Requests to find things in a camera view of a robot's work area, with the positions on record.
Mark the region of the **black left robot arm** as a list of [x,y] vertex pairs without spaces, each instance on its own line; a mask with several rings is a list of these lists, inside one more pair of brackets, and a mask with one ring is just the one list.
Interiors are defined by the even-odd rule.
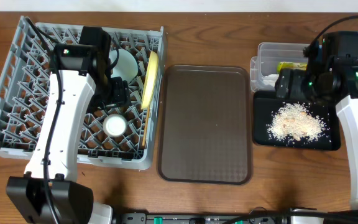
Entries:
[[57,44],[50,53],[50,90],[33,155],[6,193],[28,223],[111,223],[111,206],[94,201],[79,184],[77,155],[87,113],[126,106],[126,81],[112,77],[112,38],[100,27],[84,27],[77,44]]

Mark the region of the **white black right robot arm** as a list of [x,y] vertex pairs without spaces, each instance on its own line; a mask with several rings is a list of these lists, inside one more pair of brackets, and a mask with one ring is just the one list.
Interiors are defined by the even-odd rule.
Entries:
[[326,33],[303,51],[305,70],[283,68],[277,98],[334,105],[342,126],[351,172],[350,206],[358,210],[358,32]]

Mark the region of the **blue bowl with rice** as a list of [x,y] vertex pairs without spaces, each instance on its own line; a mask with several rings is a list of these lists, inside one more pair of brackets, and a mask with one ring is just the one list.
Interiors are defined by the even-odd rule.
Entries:
[[138,65],[134,56],[127,50],[119,49],[117,65],[111,70],[111,78],[121,77],[130,83],[138,74]]

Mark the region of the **green snack wrapper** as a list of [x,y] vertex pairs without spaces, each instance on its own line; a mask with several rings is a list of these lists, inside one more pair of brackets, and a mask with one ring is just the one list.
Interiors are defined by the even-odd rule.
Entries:
[[300,63],[300,62],[279,62],[277,65],[277,73],[279,74],[280,71],[284,68],[289,69],[298,69],[298,70],[306,70],[307,63]]

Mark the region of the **wooden chopstick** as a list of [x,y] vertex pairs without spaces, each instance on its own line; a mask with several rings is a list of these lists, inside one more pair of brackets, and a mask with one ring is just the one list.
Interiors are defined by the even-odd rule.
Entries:
[[145,127],[144,127],[144,135],[143,135],[143,139],[142,139],[142,147],[145,147],[145,143],[146,143],[149,116],[150,116],[150,106],[147,108],[147,113],[146,113],[146,117],[145,117]]

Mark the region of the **small white cup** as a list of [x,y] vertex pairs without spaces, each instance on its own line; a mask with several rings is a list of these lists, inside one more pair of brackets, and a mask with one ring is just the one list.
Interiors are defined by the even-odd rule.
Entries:
[[111,114],[103,121],[103,131],[109,137],[118,137],[123,135],[127,129],[127,121],[120,114]]

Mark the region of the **yellow round plate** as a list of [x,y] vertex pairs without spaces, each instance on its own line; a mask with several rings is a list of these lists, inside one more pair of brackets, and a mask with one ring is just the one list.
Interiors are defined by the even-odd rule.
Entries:
[[155,82],[158,72],[158,55],[155,52],[150,53],[149,63],[145,76],[145,83],[142,91],[142,101],[140,108],[146,110],[152,101],[152,96],[155,88]]

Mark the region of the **white napkin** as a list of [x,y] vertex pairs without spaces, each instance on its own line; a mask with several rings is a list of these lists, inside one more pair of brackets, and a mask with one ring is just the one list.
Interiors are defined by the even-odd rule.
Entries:
[[278,80],[279,74],[270,74],[262,77],[262,89],[263,90],[274,90],[276,81]]

